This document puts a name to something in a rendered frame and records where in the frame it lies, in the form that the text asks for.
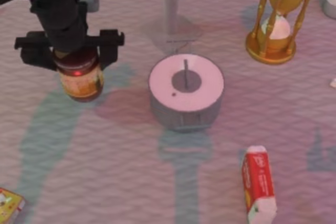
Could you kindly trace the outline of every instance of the hourglass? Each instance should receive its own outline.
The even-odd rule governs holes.
[[[246,49],[256,60],[266,64],[282,64],[296,52],[295,38],[298,34],[309,0],[269,0],[272,13],[260,24],[267,0],[260,0],[255,26],[246,38]],[[302,4],[291,32],[287,15]]]

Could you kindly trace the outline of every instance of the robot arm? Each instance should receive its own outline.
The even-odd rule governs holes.
[[[73,52],[85,43],[88,26],[86,6],[79,0],[30,0],[35,13],[56,51]]]

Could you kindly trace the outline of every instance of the toothpaste box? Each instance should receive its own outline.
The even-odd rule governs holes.
[[[266,148],[251,146],[241,166],[249,224],[271,224],[277,213]]]
[[[0,224],[13,224],[25,203],[22,196],[0,188]]]

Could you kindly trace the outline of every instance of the jar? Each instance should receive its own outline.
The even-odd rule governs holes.
[[[90,102],[103,90],[104,78],[96,47],[83,47],[70,54],[53,51],[64,91],[73,100]]]

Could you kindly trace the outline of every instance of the table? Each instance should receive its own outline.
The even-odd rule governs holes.
[[[67,98],[55,73],[21,63],[14,37],[41,29],[29,3],[1,12],[0,182],[29,202],[18,223],[246,223],[239,166],[253,144],[270,155],[274,224],[333,223],[336,30],[321,0],[311,1],[297,54],[281,66],[245,51],[259,0],[180,1],[203,31],[185,51],[211,58],[226,78],[206,133],[164,131],[150,113],[148,74],[165,55],[142,26],[162,0],[100,0],[100,12],[89,14],[90,34],[117,28],[126,36],[92,104]]]

